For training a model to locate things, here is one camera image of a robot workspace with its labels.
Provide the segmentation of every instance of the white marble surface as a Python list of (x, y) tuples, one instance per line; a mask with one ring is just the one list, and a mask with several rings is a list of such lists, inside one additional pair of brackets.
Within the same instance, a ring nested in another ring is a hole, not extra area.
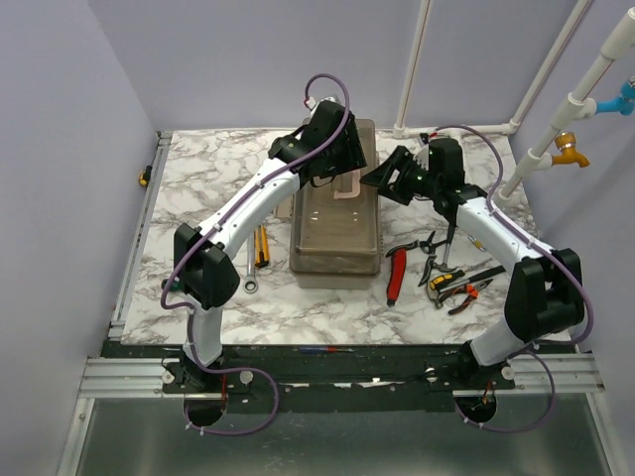
[[(126, 344), (179, 344), (186, 338), (186, 313), (166, 311), (159, 305), (160, 282), (173, 266), (173, 235), (187, 222), (198, 225), (220, 208), (258, 170), (271, 142), (281, 131), (190, 131), (176, 133), (163, 174), (138, 279), (129, 307), (123, 342)], [(506, 176), (513, 168), (509, 142), (492, 136), (501, 152)], [(383, 160), (397, 145), (417, 149), (416, 141), (398, 141), (378, 132), (377, 150)], [(493, 183), (496, 163), (476, 137), (462, 139), (470, 181), (485, 189)], [(535, 232), (527, 199), (510, 215)], [(384, 249), (414, 239), (425, 239), (438, 230), (445, 237), (445, 222), (427, 202), (402, 206), (380, 197)], [(248, 295), (242, 286), (225, 306), (222, 341), (227, 344), (413, 344), (461, 343), (473, 338), (502, 315), (508, 278), (499, 276), (468, 310), (456, 315), (448, 308), (435, 310), (418, 288), (426, 255), (408, 254), (408, 267), (399, 300), (386, 305), (390, 263), (384, 260), (381, 275), (369, 291), (301, 290), (288, 269), (291, 223), (273, 214), (266, 221), (271, 266), (258, 270), (259, 291)], [(457, 230), (449, 263), (470, 265), (487, 258)], [(241, 276), (246, 270), (242, 247), (235, 260)], [(456, 298), (456, 304), (462, 297)]]

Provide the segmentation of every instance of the white pipe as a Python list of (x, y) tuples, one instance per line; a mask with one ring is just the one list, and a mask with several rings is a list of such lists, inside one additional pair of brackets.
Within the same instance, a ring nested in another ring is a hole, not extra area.
[(563, 25), (560, 34), (554, 41), (552, 48), (547, 53), (547, 57), (541, 64), (540, 69), (536, 73), (536, 77), (534, 77), (534, 80), (527, 90), (527, 93), (525, 93), (525, 97), (523, 97), (518, 109), (516, 109), (516, 112), (509, 121), (513, 128), (518, 129), (520, 126), (525, 114), (527, 114), (527, 111), (536, 100), (538, 92), (542, 89), (547, 77), (552, 72), (554, 65), (569, 42), (573, 31), (581, 21), (592, 1), (593, 0), (577, 0), (577, 3), (575, 3), (575, 6), (571, 10), (571, 14)]
[(397, 122), (395, 122), (395, 129), (401, 129), (404, 127), (406, 112), (408, 110), (408, 103), (410, 102), (410, 94), (415, 82), (417, 70), (419, 69), (419, 59), (424, 47), (426, 26), (428, 25), (430, 11), (432, 8), (433, 0), (422, 0), (421, 7), (419, 8), (419, 16), (417, 18), (417, 28), (415, 29), (413, 47), (410, 50), (408, 69), (406, 71), (406, 80), (404, 82), (404, 88), (401, 91), (401, 100), (399, 101), (399, 111), (397, 112)]
[[(487, 124), (482, 126), (469, 126), (473, 129), (476, 129), (478, 132), (482, 132), (483, 134), (511, 134), (512, 127), (506, 124)], [(407, 138), (407, 137), (416, 137), (419, 134), (426, 133), (430, 134), (434, 132), (436, 127), (404, 127), (399, 130), (399, 134), (395, 132), (395, 137), (397, 138)], [(469, 134), (467, 131), (461, 130), (463, 134)]]
[(504, 204), (523, 177), (528, 176), (537, 168), (541, 158), (556, 139), (558, 134), (568, 126), (584, 110), (585, 100), (595, 85), (601, 80), (610, 66), (624, 56), (635, 44), (635, 7), (628, 10), (615, 29), (608, 36), (600, 50), (600, 55), (593, 62), (582, 80), (577, 84), (573, 92), (560, 104), (556, 113), (552, 116), (549, 127), (533, 148), (529, 149), (523, 159), (516, 166), (514, 175), (498, 192), (497, 203)]

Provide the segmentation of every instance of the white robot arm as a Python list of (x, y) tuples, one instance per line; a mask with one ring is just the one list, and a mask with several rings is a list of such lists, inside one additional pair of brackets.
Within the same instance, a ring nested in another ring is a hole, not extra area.
[[(273, 171), (283, 169), (293, 158), (305, 154), (323, 142), (332, 132), (333, 120), (341, 106), (324, 101), (300, 139), (297, 133), (277, 139), (260, 171), (221, 210), (200, 223), (196, 229), (182, 225), (175, 236), (175, 262), (215, 228), (213, 243), (207, 242), (193, 254), (179, 272), (182, 289), (190, 296), (194, 308), (193, 329), (185, 351), (191, 353), (194, 336), (197, 358), (209, 366), (221, 354), (220, 324), (222, 306), (235, 293), (240, 278), (231, 260), (266, 215), (288, 196), (293, 195), (313, 177), (328, 178), (359, 169), (365, 165), (354, 117), (340, 141), (322, 156), (298, 170), (285, 170), (261, 183)], [(328, 124), (318, 134), (312, 125)], [(517, 225), (515, 233), (492, 216), (485, 192), (464, 182), (462, 149), (457, 141), (442, 138), (430, 142), (430, 164), (423, 169), (414, 156), (398, 146), (378, 169), (364, 176), (362, 183), (376, 186), (381, 195), (408, 204), (415, 195), (432, 200), (435, 210), (450, 224), (463, 229), (481, 241), (512, 276), (505, 316), (479, 337), (466, 342), (457, 361), (458, 374), (468, 378), (483, 368), (499, 364), (534, 340), (576, 325), (583, 320), (583, 303), (579, 293), (543, 254), (527, 243), (551, 252), (578, 279), (580, 265), (571, 250), (554, 250), (534, 240)], [(253, 193), (254, 185), (259, 189)], [(230, 218), (218, 225), (220, 217)], [(519, 240), (519, 233), (524, 238)]]

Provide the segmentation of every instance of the blue pipe fitting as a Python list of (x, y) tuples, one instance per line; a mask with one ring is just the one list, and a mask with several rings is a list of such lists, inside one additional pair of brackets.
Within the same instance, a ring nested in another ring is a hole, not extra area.
[(629, 77), (622, 88), (620, 94), (615, 99), (605, 102), (598, 102), (595, 114), (601, 112), (619, 112), (622, 116), (630, 116), (635, 108), (635, 76)]

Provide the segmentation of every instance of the metal frame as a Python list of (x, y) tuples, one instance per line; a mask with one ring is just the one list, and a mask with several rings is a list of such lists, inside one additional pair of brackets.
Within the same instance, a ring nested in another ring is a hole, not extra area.
[(86, 435), (88, 434), (94, 404), (95, 399), (77, 399), (75, 411), (72, 414), (70, 429), (68, 430), (68, 436), (66, 437), (66, 443), (63, 447), (62, 460), (58, 467), (58, 476), (71, 476), (76, 474), (79, 459), (81, 458), (81, 451), (83, 450)]
[(159, 195), (159, 187), (161, 185), (161, 178), (163, 176), (163, 170), (166, 167), (166, 160), (168, 158), (168, 152), (170, 151), (170, 145), (172, 144), (172, 132), (158, 132), (159, 143), (157, 144), (157, 152), (155, 158), (152, 161), (152, 177), (150, 183), (146, 188), (146, 194), (143, 199), (141, 213), (139, 214), (139, 220), (137, 221), (137, 228), (135, 233), (135, 240), (132, 244), (130, 254), (128, 256), (128, 262), (126, 265), (126, 271), (124, 272), (123, 280), (121, 281), (121, 287), (117, 295), (117, 303), (112, 313), (112, 321), (124, 320), (126, 309), (130, 304), (132, 295), (130, 289), (135, 283), (135, 277), (139, 271), (139, 264), (141, 263), (142, 253), (148, 238), (148, 230), (150, 229), (150, 219), (152, 218), (152, 212), (157, 202), (157, 196)]
[[(160, 140), (153, 161), (153, 177), (148, 185), (146, 197), (137, 225), (135, 241), (130, 251), (124, 280), (113, 313), (108, 340), (119, 341), (125, 325), (125, 311), (130, 303), (134, 277), (138, 272), (145, 245), (149, 222), (159, 193), (161, 177), (172, 142), (172, 133), (159, 134)], [(592, 354), (544, 354), (556, 380), (560, 394), (586, 394), (599, 440), (614, 475), (627, 475), (628, 465), (621, 442), (616, 433), (606, 404), (604, 386)], [(90, 418), (97, 399), (210, 399), (219, 400), (220, 394), (173, 394), (162, 392), (166, 369), (164, 365), (175, 362), (175, 358), (88, 359), (81, 380), (78, 399), (68, 431), (58, 476), (76, 474), (83, 446), (86, 441)], [(497, 390), (497, 395), (540, 395), (551, 389), (544, 369), (530, 356), (518, 356), (511, 361), (516, 388)], [(369, 385), (387, 385), (380, 382)], [(455, 397), (481, 395), (482, 389), (455, 391)]]
[[(605, 389), (592, 354), (543, 354), (559, 394), (586, 394), (603, 451), (614, 475), (627, 475), (628, 465), (619, 437), (608, 412)], [(97, 399), (209, 399), (220, 400), (219, 393), (174, 394), (162, 392), (169, 378), (164, 365), (177, 358), (88, 359), (78, 392), (77, 404), (63, 450), (58, 476), (76, 474), (85, 444), (90, 417)], [(497, 395), (540, 395), (551, 389), (542, 366), (531, 356), (518, 356), (510, 362), (516, 388), (499, 390)], [(372, 385), (388, 385), (378, 382)], [(482, 389), (454, 391), (455, 397), (481, 395)]]

